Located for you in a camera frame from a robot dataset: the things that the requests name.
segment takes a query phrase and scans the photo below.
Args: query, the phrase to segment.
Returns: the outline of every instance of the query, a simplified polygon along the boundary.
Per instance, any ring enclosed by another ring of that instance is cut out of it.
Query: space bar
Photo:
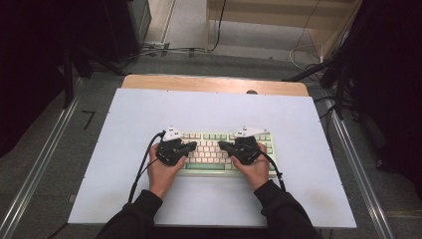
[[[186,169],[224,170],[224,164],[219,163],[187,163]]]

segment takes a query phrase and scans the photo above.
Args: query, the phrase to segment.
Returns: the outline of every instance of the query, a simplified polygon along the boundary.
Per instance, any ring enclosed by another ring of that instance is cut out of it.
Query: black sweatshirt
[[[322,238],[311,224],[307,213],[289,193],[272,180],[255,192],[267,217],[270,238]],[[148,190],[142,190],[134,203],[126,203],[102,229],[97,238],[144,239],[154,225],[153,217],[162,200]]]

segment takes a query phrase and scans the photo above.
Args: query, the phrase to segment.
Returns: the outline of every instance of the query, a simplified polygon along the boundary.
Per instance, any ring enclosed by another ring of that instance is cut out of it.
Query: white tabletop
[[[286,188],[313,225],[356,227],[311,98],[131,89],[116,91],[69,223],[106,223],[118,213],[149,141],[170,125],[182,132],[266,128],[273,134]],[[147,186],[145,174],[135,197]],[[261,209],[243,177],[177,176],[154,220],[172,226],[262,227]]]

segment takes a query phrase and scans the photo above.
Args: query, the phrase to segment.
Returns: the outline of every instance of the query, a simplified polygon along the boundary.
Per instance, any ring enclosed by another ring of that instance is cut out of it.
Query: keyboard
[[[196,141],[196,149],[189,152],[186,163],[178,172],[178,175],[192,176],[242,176],[232,162],[227,151],[221,150],[218,141],[234,142],[233,133],[228,132],[186,132],[183,134],[183,143]],[[269,132],[255,135],[257,142],[267,147],[267,155],[275,163],[276,154],[274,151],[273,137]],[[276,175],[273,166],[270,164],[269,174]]]

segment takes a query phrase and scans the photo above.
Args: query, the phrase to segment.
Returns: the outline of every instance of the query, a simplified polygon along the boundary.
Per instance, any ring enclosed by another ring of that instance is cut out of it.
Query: person
[[[149,151],[149,190],[143,189],[133,203],[126,203],[103,227],[97,238],[149,238],[154,215],[186,160],[183,156],[176,165],[166,166],[156,160],[157,147],[158,144],[155,144]],[[267,152],[264,145],[259,143],[259,147]],[[269,179],[269,162],[263,155],[251,165],[242,165],[235,156],[232,156],[232,160],[263,206],[261,213],[267,218],[269,238],[322,238],[295,198]]]

